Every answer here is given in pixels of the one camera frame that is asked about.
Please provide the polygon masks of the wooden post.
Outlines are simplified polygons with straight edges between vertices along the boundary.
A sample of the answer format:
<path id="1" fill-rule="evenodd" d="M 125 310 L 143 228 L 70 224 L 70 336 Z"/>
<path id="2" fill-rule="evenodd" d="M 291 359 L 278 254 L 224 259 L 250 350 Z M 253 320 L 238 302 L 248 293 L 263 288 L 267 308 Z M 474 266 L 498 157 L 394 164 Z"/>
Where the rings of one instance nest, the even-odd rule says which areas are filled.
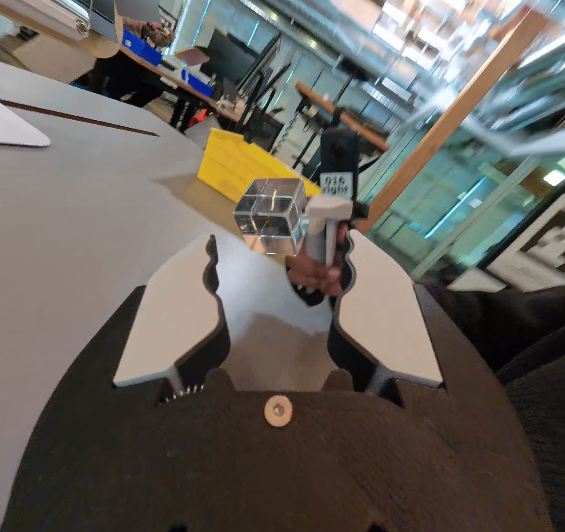
<path id="1" fill-rule="evenodd" d="M 520 12 L 521 17 L 517 23 L 505 34 L 498 47 L 371 201 L 368 218 L 356 225 L 357 231 L 362 235 L 370 232 L 378 219 L 427 165 L 496 82 L 520 61 L 536 36 L 547 24 L 546 15 L 532 8 L 524 7 Z"/>

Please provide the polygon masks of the black round pole stand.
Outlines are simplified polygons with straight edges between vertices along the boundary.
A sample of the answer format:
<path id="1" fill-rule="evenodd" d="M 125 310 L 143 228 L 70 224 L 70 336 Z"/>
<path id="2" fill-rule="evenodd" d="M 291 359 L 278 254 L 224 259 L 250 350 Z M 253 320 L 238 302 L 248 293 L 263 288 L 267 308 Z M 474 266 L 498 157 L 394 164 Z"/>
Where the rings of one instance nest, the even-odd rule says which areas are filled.
<path id="1" fill-rule="evenodd" d="M 347 76 L 345 83 L 340 89 L 339 93 L 335 98 L 335 102 L 338 102 L 344 95 L 345 91 L 353 81 L 359 81 L 361 83 L 367 82 L 371 79 L 371 74 L 367 73 L 366 70 L 361 68 L 355 62 L 348 58 L 342 58 L 336 66 L 336 69 Z"/>

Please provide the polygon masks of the printed sign board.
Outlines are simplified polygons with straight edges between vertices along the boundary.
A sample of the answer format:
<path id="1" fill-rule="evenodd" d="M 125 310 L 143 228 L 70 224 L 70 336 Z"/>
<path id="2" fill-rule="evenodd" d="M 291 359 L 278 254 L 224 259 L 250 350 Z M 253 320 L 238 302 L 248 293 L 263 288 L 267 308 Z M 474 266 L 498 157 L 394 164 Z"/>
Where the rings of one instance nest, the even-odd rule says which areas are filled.
<path id="1" fill-rule="evenodd" d="M 532 211 L 450 286 L 456 291 L 530 292 L 564 286 L 564 188 Z"/>

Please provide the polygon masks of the white metal book stand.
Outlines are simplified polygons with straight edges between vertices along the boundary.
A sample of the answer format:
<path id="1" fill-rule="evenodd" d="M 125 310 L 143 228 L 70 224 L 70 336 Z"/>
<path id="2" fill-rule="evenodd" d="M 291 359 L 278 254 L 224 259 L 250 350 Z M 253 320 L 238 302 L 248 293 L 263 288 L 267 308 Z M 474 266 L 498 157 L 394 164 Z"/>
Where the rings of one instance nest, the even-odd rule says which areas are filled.
<path id="1" fill-rule="evenodd" d="M 1 0 L 1 14 L 37 33 L 75 45 L 90 31 L 90 16 L 76 0 Z M 1 101 L 1 145 L 44 148 L 49 138 Z"/>

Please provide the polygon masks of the blue plastic bin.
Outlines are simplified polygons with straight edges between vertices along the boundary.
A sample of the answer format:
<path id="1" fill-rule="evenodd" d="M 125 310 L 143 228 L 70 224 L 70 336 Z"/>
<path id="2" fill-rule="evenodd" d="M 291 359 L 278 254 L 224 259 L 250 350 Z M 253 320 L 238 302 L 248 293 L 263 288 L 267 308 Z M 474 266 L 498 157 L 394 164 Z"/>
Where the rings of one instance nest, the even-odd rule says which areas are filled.
<path id="1" fill-rule="evenodd" d="M 204 83 L 198 77 L 189 73 L 186 69 L 181 70 L 181 78 L 184 83 L 190 86 L 194 91 L 197 91 L 199 94 L 203 95 L 206 98 L 211 98 L 211 95 L 214 91 L 212 86 Z"/>
<path id="2" fill-rule="evenodd" d="M 155 67 L 162 62 L 162 55 L 159 51 L 127 28 L 123 28 L 122 47 Z"/>

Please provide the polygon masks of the person's dark knit sweater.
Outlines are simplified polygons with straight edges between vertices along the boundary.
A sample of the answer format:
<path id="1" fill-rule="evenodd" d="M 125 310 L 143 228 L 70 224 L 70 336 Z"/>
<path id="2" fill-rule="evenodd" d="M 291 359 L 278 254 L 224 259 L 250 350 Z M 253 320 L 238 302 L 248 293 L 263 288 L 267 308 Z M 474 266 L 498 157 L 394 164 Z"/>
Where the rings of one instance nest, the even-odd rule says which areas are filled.
<path id="1" fill-rule="evenodd" d="M 564 328 L 517 354 L 497 378 L 533 451 L 554 529 L 564 531 Z"/>

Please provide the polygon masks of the black computer monitor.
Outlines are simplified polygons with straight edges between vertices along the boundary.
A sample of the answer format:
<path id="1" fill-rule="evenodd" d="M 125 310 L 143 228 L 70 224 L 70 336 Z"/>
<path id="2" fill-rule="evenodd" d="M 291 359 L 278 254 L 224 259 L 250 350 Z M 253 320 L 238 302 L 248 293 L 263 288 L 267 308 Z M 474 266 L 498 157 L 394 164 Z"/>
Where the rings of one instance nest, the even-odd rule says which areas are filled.
<path id="1" fill-rule="evenodd" d="M 215 29 L 206 46 L 208 61 L 201 64 L 200 72 L 207 77 L 226 78 L 240 85 L 259 54 L 231 34 Z"/>

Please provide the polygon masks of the wooden background desk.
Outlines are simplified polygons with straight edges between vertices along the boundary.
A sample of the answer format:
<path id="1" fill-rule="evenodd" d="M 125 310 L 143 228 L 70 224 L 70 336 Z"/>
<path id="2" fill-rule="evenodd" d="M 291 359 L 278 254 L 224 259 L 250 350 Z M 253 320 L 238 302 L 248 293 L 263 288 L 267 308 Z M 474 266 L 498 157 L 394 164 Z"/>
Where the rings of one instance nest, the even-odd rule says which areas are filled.
<path id="1" fill-rule="evenodd" d="M 384 153 L 389 149 L 390 145 L 382 134 L 375 132 L 368 126 L 362 124 L 359 119 L 353 117 L 348 112 L 344 112 L 344 109 L 341 107 L 337 107 L 332 104 L 332 102 L 324 100 L 322 96 L 309 89 L 304 83 L 298 81 L 295 85 L 295 89 L 303 100 L 306 100 L 307 103 L 314 105 L 318 109 L 322 109 L 332 117 L 336 112 L 338 112 L 340 122 L 346 125 L 346 127 L 350 130 L 356 132 L 366 141 L 370 142 L 377 150 L 380 150 L 381 153 Z"/>

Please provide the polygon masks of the black folded easel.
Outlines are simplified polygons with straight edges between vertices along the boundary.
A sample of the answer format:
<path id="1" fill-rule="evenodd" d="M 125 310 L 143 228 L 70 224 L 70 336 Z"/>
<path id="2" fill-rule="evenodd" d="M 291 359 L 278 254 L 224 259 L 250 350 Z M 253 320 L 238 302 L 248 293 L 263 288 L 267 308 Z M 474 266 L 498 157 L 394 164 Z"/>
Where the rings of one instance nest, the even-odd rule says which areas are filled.
<path id="1" fill-rule="evenodd" d="M 251 66 L 237 84 L 238 100 L 242 103 L 242 110 L 251 107 L 253 101 L 263 87 L 263 83 L 267 79 L 267 70 L 273 59 L 278 55 L 283 33 L 278 31 L 274 37 L 259 52 L 257 58 L 252 62 Z"/>

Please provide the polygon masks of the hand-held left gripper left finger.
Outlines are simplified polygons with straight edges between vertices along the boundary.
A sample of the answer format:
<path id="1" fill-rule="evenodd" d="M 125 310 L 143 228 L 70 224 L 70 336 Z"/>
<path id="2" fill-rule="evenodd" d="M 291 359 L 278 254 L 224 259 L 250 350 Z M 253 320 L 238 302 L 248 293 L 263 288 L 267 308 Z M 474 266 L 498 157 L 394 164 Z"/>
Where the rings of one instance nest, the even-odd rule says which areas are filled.
<path id="1" fill-rule="evenodd" d="M 217 291 L 214 235 L 201 236 L 168 259 L 145 286 L 113 383 L 154 380 L 172 392 L 201 392 L 210 371 L 230 352 L 230 333 Z"/>

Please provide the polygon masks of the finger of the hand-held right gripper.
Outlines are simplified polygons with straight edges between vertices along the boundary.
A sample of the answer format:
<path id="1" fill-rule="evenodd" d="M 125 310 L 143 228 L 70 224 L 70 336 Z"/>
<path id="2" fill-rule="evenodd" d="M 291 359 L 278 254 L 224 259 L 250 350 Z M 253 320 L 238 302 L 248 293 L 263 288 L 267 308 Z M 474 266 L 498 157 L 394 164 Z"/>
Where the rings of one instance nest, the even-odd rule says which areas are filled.
<path id="1" fill-rule="evenodd" d="M 353 212 L 351 199 L 309 199 L 305 207 L 307 234 L 318 235 L 328 222 L 348 222 Z"/>

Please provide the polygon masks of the person's right hand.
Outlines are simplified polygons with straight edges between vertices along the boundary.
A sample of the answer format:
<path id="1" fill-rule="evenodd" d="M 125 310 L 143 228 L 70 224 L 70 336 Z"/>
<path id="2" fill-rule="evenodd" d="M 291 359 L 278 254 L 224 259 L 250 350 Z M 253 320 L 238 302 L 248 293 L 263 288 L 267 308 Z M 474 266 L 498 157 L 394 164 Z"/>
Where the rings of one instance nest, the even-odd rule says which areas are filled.
<path id="1" fill-rule="evenodd" d="M 335 299 L 342 292 L 343 243 L 350 222 L 341 222 L 337 230 L 335 255 L 331 266 L 316 261 L 304 252 L 285 258 L 286 274 L 296 295 L 308 306 L 314 307 L 325 298 Z"/>

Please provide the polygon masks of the wooden work desk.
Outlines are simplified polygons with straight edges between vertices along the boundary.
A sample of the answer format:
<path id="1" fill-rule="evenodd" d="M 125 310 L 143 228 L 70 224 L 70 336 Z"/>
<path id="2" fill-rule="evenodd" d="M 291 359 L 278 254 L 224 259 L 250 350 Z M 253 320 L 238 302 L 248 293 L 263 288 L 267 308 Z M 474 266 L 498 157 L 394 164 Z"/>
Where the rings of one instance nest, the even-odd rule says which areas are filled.
<path id="1" fill-rule="evenodd" d="M 159 66 L 152 65 L 126 46 L 121 45 L 119 50 L 152 75 L 151 77 L 145 76 L 144 82 L 159 88 L 160 91 L 166 91 L 174 95 L 177 98 L 178 105 L 180 105 L 181 102 L 187 102 L 195 106 L 196 109 L 207 106 L 212 112 L 234 122 L 235 124 L 230 129 L 239 129 L 240 126 L 243 126 L 248 119 L 250 119 L 250 106 L 244 106 L 244 111 L 238 113 L 234 109 L 220 105 L 212 98 L 203 95 L 187 82 L 176 78 L 171 72 L 162 70 Z"/>

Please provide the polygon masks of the clear acrylic cube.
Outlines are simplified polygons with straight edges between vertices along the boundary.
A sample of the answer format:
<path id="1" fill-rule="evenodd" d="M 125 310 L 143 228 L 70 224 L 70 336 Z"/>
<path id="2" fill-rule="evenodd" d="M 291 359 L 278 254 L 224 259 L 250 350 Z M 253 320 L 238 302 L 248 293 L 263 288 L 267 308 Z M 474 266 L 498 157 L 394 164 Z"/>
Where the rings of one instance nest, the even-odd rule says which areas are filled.
<path id="1" fill-rule="evenodd" d="M 251 251 L 295 256 L 305 237 L 306 203 L 305 185 L 300 178 L 259 178 L 244 192 L 233 217 Z"/>

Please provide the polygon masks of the yellow plastic bin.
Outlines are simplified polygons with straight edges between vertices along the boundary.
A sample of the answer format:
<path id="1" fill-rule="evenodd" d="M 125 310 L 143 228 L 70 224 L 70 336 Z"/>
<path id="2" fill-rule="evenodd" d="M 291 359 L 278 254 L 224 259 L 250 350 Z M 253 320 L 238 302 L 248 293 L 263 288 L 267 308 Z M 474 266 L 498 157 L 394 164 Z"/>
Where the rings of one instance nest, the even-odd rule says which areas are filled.
<path id="1" fill-rule="evenodd" d="M 208 137 L 197 178 L 235 203 L 251 182 L 262 178 L 299 178 L 307 197 L 321 194 L 318 185 L 261 147 L 221 129 L 213 129 Z"/>

